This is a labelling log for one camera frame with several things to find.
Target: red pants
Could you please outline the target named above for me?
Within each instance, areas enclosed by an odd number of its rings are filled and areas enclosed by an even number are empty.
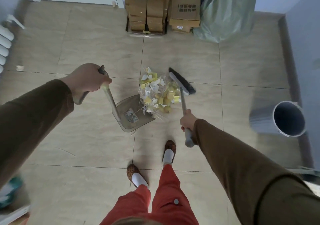
[[[166,165],[162,170],[152,202],[152,213],[148,213],[150,200],[150,191],[145,185],[140,185],[135,191],[119,197],[100,225],[110,225],[126,217],[143,217],[165,225],[199,224],[171,165]]]

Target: tile floor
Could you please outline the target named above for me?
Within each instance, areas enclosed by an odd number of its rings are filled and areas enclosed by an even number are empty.
[[[28,9],[0,81],[0,104],[63,77],[78,65],[104,64],[116,102],[138,92],[141,69],[169,66],[193,83],[187,106],[286,167],[301,164],[296,139],[254,133],[250,109],[289,100],[277,21],[257,18],[252,34],[221,44],[191,34],[132,37],[126,12],[111,6],[42,1]],[[24,65],[24,72],[15,71]],[[32,200],[29,224],[98,224],[118,196],[133,186],[126,167],[134,162],[154,195],[163,146],[177,143],[173,168],[200,224],[239,224],[230,201],[198,147],[184,146],[181,106],[135,133],[115,121],[102,91],[90,93],[40,144],[22,168]]]

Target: hand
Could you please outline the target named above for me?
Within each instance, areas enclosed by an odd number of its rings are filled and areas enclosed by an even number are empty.
[[[72,95],[84,92],[94,92],[99,90],[103,83],[110,84],[112,82],[109,76],[98,72],[99,68],[99,65],[86,63],[60,80],[70,88]]]
[[[185,115],[180,119],[180,124],[182,125],[181,129],[183,132],[185,128],[189,128],[192,131],[194,123],[197,119],[198,118],[191,113],[191,110],[187,109]]]

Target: green plastic bag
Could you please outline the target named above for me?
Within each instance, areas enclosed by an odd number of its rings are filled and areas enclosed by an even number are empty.
[[[201,40],[220,42],[247,35],[253,28],[256,0],[204,0],[200,27],[193,34]]]

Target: gray trash can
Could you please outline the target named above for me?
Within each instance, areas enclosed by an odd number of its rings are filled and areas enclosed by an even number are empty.
[[[257,133],[298,137],[306,131],[302,108],[291,101],[253,110],[249,122]]]

